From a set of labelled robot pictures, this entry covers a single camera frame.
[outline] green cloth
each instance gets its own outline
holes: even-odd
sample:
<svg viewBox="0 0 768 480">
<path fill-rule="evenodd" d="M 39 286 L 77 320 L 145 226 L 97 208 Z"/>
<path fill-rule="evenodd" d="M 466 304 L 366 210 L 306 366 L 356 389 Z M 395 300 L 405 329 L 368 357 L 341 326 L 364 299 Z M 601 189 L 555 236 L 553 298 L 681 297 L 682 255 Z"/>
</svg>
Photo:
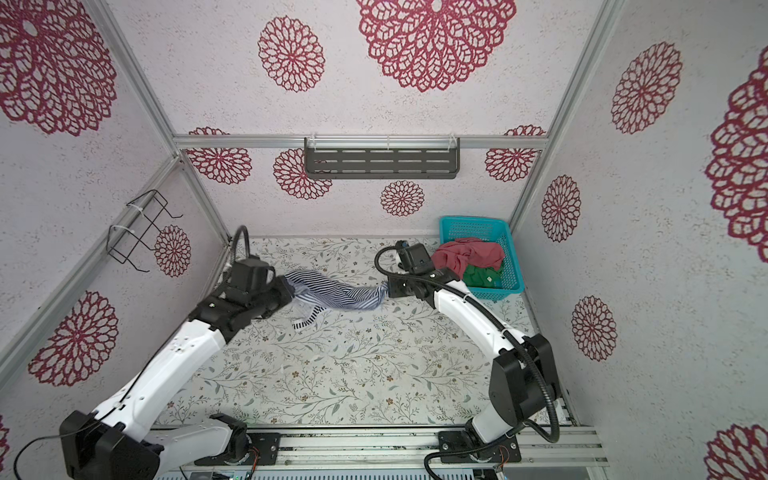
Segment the green cloth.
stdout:
<svg viewBox="0 0 768 480">
<path fill-rule="evenodd" d="M 474 286 L 479 288 L 502 288 L 502 267 L 496 270 L 492 268 L 480 268 L 474 265 L 468 265 L 467 270 L 464 272 L 464 283 L 467 286 Z"/>
</svg>

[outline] floral tablecloth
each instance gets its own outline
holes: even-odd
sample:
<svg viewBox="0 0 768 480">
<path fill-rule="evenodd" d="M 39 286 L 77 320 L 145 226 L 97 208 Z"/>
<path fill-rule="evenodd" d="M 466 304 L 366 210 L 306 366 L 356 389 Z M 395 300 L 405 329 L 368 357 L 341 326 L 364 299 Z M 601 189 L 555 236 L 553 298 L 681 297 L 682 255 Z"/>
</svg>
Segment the floral tablecloth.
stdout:
<svg viewBox="0 0 768 480">
<path fill-rule="evenodd" d="M 418 239 L 431 253 L 436 238 Z M 252 239 L 277 272 L 317 269 L 360 286 L 385 278 L 373 257 L 394 239 Z M 394 268 L 392 255 L 382 257 Z M 519 296 L 488 306 L 532 333 Z M 326 311 L 299 332 L 293 303 L 254 320 L 168 403 L 157 423 L 199 422 L 216 412 L 256 424 L 459 424 L 488 401 L 491 367 L 447 317 L 414 297 L 372 312 Z"/>
</svg>

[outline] plastic basket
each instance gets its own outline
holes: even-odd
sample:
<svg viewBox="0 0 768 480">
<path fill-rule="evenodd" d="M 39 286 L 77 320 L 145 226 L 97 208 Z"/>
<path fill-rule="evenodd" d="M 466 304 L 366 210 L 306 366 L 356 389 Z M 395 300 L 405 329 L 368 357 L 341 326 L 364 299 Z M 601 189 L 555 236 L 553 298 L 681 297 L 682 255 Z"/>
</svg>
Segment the plastic basket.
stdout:
<svg viewBox="0 0 768 480">
<path fill-rule="evenodd" d="M 469 291 L 479 299 L 503 300 L 513 293 L 520 293 L 525 288 L 520 274 L 520 262 L 509 233 L 509 225 L 503 220 L 484 217 L 443 217 L 440 219 L 440 244 L 457 238 L 477 237 L 486 242 L 496 242 L 504 249 L 504 269 L 502 288 L 469 287 Z"/>
</svg>

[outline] large red flower pattern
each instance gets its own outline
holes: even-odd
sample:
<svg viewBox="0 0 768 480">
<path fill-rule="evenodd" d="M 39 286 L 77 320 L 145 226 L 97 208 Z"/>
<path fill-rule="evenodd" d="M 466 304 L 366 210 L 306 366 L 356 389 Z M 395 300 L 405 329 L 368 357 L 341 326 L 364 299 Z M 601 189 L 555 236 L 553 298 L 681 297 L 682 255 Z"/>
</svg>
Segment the large red flower pattern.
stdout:
<svg viewBox="0 0 768 480">
<path fill-rule="evenodd" d="M 77 0 L 3 0 L 0 103 L 14 121 L 78 136 L 111 115 L 117 72 Z"/>
<path fill-rule="evenodd" d="M 574 232 L 581 215 L 581 196 L 574 179 L 568 175 L 555 178 L 541 202 L 541 224 L 553 242 L 561 242 Z"/>
<path fill-rule="evenodd" d="M 504 41 L 513 0 L 357 0 L 368 55 L 402 87 L 466 81 Z"/>
<path fill-rule="evenodd" d="M 3 471 L 5 454 L 11 449 L 11 447 L 8 446 L 8 432 L 9 430 L 2 423 L 2 415 L 0 415 L 0 472 Z"/>
<path fill-rule="evenodd" d="M 711 205 L 728 219 L 728 234 L 756 246 L 768 263 L 768 47 L 749 79 L 730 94 L 728 107 L 710 136 Z"/>
<path fill-rule="evenodd" d="M 616 85 L 611 107 L 616 128 L 633 134 L 652 125 L 674 98 L 682 69 L 674 44 L 662 41 L 638 55 Z"/>
<path fill-rule="evenodd" d="M 274 18 L 259 38 L 259 58 L 266 73 L 288 91 L 307 91 L 325 71 L 323 47 L 312 30 L 295 18 Z"/>
<path fill-rule="evenodd" d="M 307 177 L 304 169 L 304 150 L 300 148 L 280 152 L 273 165 L 273 175 L 280 188 L 289 195 L 304 200 L 322 197 L 333 185 L 331 180 L 313 180 Z"/>
<path fill-rule="evenodd" d="M 85 292 L 27 370 L 40 383 L 73 386 L 109 360 L 118 336 L 114 307 L 99 292 Z"/>
<path fill-rule="evenodd" d="M 707 442 L 707 480 L 768 478 L 768 432 L 760 425 L 731 425 Z"/>
<path fill-rule="evenodd" d="M 574 307 L 571 331 L 578 348 L 593 360 L 605 360 L 616 348 L 616 322 L 608 305 L 586 296 Z"/>
<path fill-rule="evenodd" d="M 184 230 L 176 225 L 168 225 L 157 234 L 154 259 L 163 273 L 168 276 L 180 276 L 190 266 L 191 257 L 190 239 Z"/>
<path fill-rule="evenodd" d="M 218 128 L 202 127 L 190 135 L 228 135 Z M 250 175 L 250 157 L 245 148 L 191 148 L 187 156 L 197 171 L 220 184 L 238 184 Z"/>
<path fill-rule="evenodd" d="M 547 132 L 534 125 L 520 125 L 504 135 L 542 136 Z M 534 148 L 492 148 L 485 154 L 485 169 L 496 180 L 504 182 L 526 178 L 538 156 Z"/>
<path fill-rule="evenodd" d="M 398 180 L 384 187 L 381 202 L 388 214 L 407 217 L 424 204 L 424 190 L 411 181 Z"/>
</svg>

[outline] black and white striped fabric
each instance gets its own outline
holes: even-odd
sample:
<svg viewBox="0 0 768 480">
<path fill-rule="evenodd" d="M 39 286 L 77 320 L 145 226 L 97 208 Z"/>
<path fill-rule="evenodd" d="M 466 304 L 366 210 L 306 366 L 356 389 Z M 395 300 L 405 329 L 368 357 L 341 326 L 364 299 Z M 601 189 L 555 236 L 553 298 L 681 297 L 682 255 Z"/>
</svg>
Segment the black and white striped fabric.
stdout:
<svg viewBox="0 0 768 480">
<path fill-rule="evenodd" d="M 298 330 L 312 325 L 325 309 L 374 310 L 382 304 L 387 294 L 386 285 L 352 286 L 323 275 L 316 270 L 294 270 L 285 275 L 295 289 L 294 297 L 315 306 L 306 319 L 293 322 Z"/>
</svg>

